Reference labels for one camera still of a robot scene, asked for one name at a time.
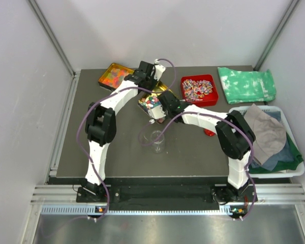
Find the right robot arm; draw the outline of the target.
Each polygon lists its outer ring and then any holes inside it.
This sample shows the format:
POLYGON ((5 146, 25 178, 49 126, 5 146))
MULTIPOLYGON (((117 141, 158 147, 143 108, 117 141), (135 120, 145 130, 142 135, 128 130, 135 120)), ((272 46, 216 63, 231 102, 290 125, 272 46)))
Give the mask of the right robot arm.
POLYGON ((252 163, 256 139, 241 113, 213 112, 190 102, 179 100, 172 92, 158 96, 163 115, 172 122, 193 125, 215 133, 222 152, 228 157, 229 174, 225 192, 229 199, 239 201, 252 182, 249 165, 252 163))

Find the clear glass jar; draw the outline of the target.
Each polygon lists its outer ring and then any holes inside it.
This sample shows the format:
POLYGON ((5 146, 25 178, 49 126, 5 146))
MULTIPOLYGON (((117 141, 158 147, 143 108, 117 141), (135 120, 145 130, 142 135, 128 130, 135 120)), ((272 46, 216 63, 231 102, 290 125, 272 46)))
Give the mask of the clear glass jar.
POLYGON ((162 153, 165 149, 165 137, 161 131, 155 130, 150 135, 150 142, 152 146, 152 150, 155 153, 162 153))

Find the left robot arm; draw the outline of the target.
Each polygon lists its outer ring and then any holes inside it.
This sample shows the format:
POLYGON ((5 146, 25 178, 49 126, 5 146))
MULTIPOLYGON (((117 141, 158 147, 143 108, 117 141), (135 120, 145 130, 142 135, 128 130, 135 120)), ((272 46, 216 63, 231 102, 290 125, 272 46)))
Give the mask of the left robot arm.
POLYGON ((84 127, 89 142, 88 170, 82 187, 93 201, 101 201, 108 192, 104 183, 107 150, 116 136, 116 115, 140 92, 151 94, 165 67, 156 60, 154 64, 141 61, 133 74, 127 75, 120 86, 105 98, 92 102, 80 127, 84 127))

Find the speckled tin pastel star candies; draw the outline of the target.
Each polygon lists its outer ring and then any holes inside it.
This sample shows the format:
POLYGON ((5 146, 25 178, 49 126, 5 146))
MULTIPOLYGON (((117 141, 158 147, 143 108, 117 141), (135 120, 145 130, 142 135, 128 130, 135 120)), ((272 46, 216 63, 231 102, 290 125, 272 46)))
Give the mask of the speckled tin pastel star candies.
POLYGON ((148 111, 153 109, 159 105, 161 105, 160 101, 158 100, 158 95, 168 89, 162 81, 157 83, 157 86, 153 89, 152 94, 144 94, 138 100, 138 106, 140 109, 144 111, 145 114, 149 115, 148 111))

